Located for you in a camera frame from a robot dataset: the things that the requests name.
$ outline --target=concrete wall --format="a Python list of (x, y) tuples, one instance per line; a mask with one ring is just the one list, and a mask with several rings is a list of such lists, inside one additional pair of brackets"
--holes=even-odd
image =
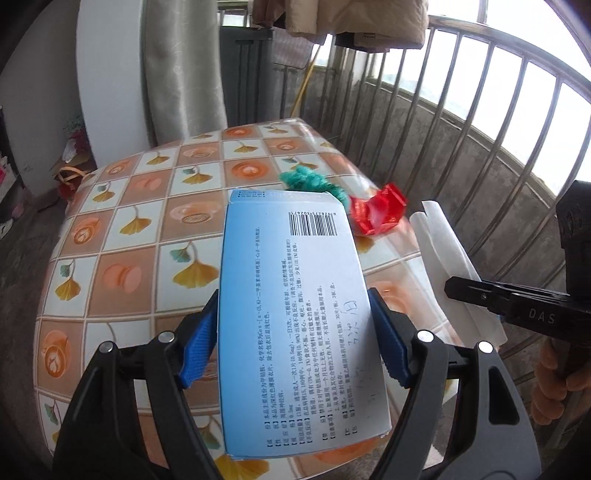
[(80, 0), (53, 0), (19, 42), (0, 74), (0, 104), (25, 185), (39, 196), (56, 187), (49, 169), (82, 113), (76, 80)]

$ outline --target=metal bolt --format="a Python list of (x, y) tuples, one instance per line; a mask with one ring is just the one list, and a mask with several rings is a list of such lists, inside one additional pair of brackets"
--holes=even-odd
[(99, 352), (100, 353), (109, 353), (115, 345), (113, 342), (103, 342), (99, 345)]
[(429, 330), (419, 330), (417, 333), (417, 337), (424, 343), (430, 343), (435, 338), (434, 335), (429, 332)]
[(174, 333), (173, 332), (162, 332), (158, 335), (158, 341), (160, 343), (170, 343), (174, 340)]
[(492, 353), (494, 347), (489, 342), (479, 342), (478, 349), (484, 353)]

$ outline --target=green yarn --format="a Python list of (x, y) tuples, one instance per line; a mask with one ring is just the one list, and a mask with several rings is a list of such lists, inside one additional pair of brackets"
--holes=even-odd
[(329, 182), (323, 175), (316, 173), (308, 167), (298, 165), (295, 170), (283, 172), (279, 175), (279, 179), (285, 183), (290, 190), (296, 190), (298, 192), (331, 193), (343, 204), (345, 211), (349, 211), (351, 201), (343, 187)]

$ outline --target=red plastic object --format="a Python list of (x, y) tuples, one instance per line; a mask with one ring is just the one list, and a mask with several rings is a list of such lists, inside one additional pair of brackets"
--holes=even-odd
[(351, 197), (351, 218), (364, 235), (379, 235), (391, 230), (404, 215), (406, 197), (396, 185), (388, 183), (369, 200)]

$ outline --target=barcode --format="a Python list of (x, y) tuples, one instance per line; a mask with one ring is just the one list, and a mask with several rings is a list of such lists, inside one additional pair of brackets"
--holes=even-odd
[(297, 236), (336, 236), (335, 220), (326, 212), (289, 212), (290, 232)]

